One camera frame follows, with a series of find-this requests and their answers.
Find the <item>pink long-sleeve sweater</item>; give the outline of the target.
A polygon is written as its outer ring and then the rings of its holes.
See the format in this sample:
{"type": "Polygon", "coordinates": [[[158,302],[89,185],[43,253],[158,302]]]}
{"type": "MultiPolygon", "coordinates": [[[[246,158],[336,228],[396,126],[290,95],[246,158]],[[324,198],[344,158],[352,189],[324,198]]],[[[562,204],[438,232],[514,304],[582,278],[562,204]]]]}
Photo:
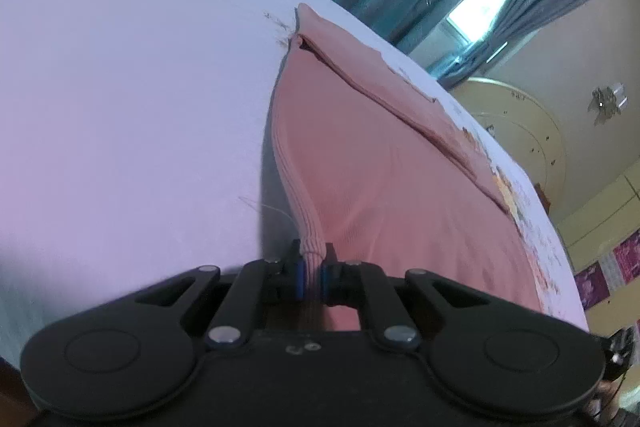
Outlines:
{"type": "Polygon", "coordinates": [[[295,219],[304,294],[335,258],[420,268],[532,310],[535,275],[490,161],[442,104],[314,12],[273,92],[271,142],[295,219]]]}

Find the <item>wall lamp sconce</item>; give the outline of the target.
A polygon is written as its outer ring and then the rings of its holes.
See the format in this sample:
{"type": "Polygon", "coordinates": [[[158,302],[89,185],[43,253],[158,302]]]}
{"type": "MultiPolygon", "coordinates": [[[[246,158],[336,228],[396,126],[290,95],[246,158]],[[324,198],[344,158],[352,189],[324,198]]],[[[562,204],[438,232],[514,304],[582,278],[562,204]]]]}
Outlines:
{"type": "Polygon", "coordinates": [[[605,124],[615,115],[620,115],[626,107],[628,98],[623,83],[616,82],[612,86],[596,88],[588,109],[596,113],[595,124],[605,124]]]}

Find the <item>white floral bed sheet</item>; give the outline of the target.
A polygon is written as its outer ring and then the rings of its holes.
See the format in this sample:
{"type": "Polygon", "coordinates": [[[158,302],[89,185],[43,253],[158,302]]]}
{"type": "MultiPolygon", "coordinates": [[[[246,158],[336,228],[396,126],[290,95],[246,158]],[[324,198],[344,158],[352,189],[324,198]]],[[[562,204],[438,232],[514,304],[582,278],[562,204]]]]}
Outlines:
{"type": "Polygon", "coordinates": [[[311,7],[470,130],[513,194],[537,306],[587,324],[523,170],[410,57],[330,0],[1,0],[1,355],[48,324],[298,232],[272,92],[311,7]]]}

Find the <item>purple wall posters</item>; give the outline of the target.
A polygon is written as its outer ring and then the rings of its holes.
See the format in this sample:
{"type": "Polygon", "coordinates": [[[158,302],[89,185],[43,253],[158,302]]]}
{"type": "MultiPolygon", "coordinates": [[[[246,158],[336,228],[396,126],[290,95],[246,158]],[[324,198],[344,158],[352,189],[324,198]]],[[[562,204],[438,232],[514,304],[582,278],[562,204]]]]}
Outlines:
{"type": "Polygon", "coordinates": [[[582,307],[589,310],[639,276],[639,231],[580,271],[575,282],[582,307]]]}

